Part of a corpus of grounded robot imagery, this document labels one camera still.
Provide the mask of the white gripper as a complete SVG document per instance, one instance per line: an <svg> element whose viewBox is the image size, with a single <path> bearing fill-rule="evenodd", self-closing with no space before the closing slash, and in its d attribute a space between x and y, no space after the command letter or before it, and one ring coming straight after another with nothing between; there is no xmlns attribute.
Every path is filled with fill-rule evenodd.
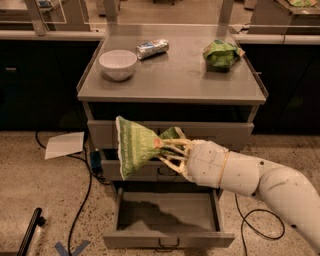
<svg viewBox="0 0 320 256"><path fill-rule="evenodd" d="M189 139L163 139L162 147L185 154ZM158 158L169 168L199 186L218 188L226 165L229 150L211 141L196 141L188 160L182 156L161 154Z"/></svg>

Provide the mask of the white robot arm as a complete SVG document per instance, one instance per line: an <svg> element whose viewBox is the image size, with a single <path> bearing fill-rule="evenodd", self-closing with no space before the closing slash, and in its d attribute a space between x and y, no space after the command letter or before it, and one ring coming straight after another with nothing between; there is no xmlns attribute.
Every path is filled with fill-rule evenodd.
<svg viewBox="0 0 320 256"><path fill-rule="evenodd" d="M320 196L298 170L212 141L159 139L155 147L161 161L188 181L263 201L320 253Z"/></svg>

